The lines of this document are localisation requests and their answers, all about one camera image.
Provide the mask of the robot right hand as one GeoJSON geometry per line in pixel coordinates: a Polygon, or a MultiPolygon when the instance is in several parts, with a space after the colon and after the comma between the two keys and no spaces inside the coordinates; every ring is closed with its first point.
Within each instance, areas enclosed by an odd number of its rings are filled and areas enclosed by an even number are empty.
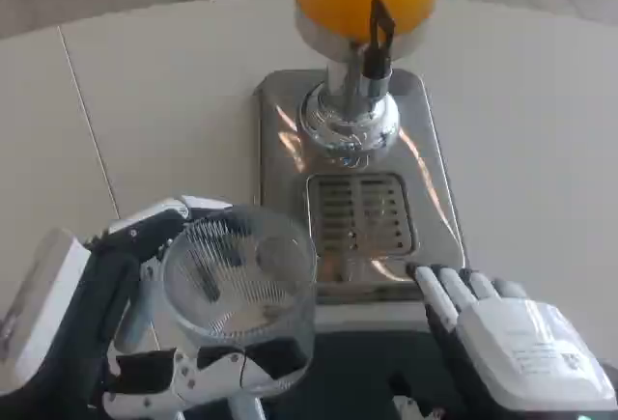
{"type": "Polygon", "coordinates": [[[466,419],[614,419],[617,388],[574,325],[512,281],[411,266],[466,419]]]}

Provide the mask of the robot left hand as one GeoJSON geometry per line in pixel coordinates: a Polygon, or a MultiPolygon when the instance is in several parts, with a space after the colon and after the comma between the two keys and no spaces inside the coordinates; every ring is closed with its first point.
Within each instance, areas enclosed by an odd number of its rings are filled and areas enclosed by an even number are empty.
{"type": "Polygon", "coordinates": [[[5,419],[262,419],[315,341],[317,257],[272,210],[164,199],[41,242],[1,321],[5,419]]]}

